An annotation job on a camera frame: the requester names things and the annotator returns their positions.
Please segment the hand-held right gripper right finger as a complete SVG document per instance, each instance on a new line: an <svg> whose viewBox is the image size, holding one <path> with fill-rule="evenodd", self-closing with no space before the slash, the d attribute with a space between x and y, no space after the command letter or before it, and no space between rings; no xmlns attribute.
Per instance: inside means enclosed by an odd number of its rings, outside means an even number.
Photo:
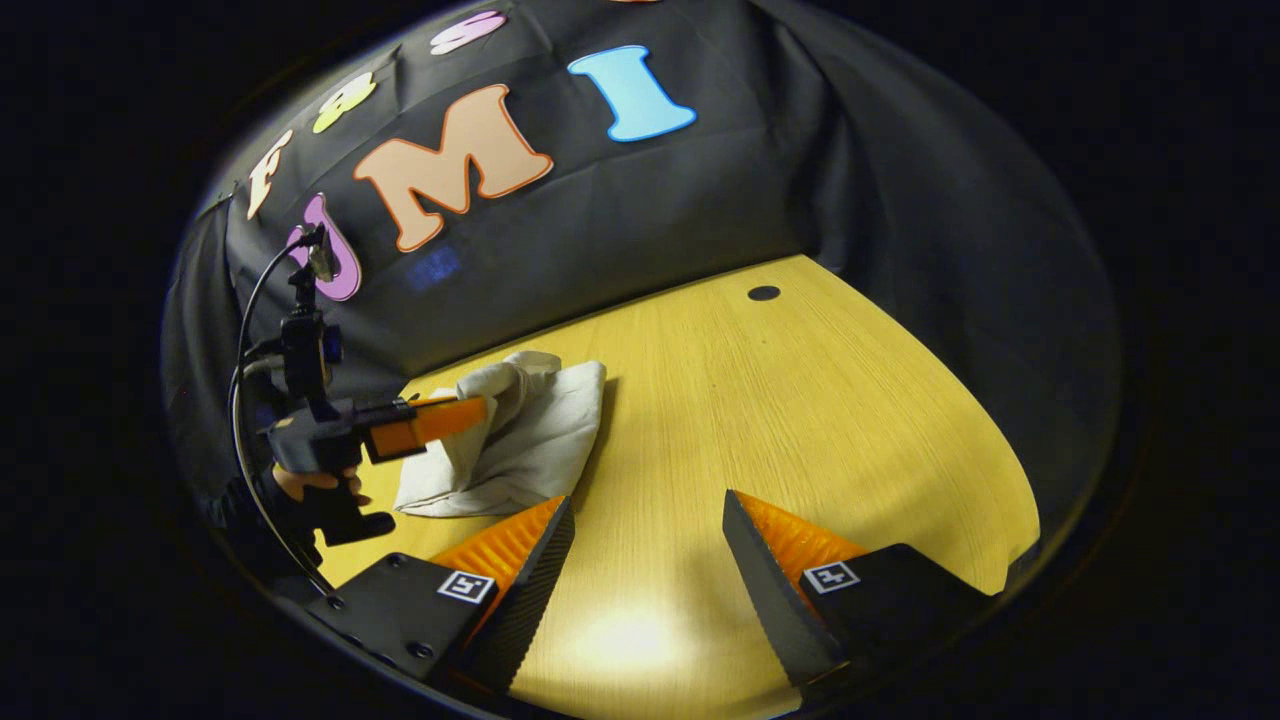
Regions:
<svg viewBox="0 0 1280 720"><path fill-rule="evenodd" d="M989 594L910 544L865 550L739 489L722 532L771 648L806 702L872 688L957 639Z"/></svg>

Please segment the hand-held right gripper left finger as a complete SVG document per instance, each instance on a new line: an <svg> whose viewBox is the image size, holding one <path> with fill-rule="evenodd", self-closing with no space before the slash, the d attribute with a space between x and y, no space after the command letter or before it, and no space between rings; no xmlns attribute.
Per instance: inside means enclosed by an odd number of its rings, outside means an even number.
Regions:
<svg viewBox="0 0 1280 720"><path fill-rule="evenodd" d="M305 605L347 644L424 684L504 694L575 538L570 497L498 521L429 560L388 553Z"/></svg>

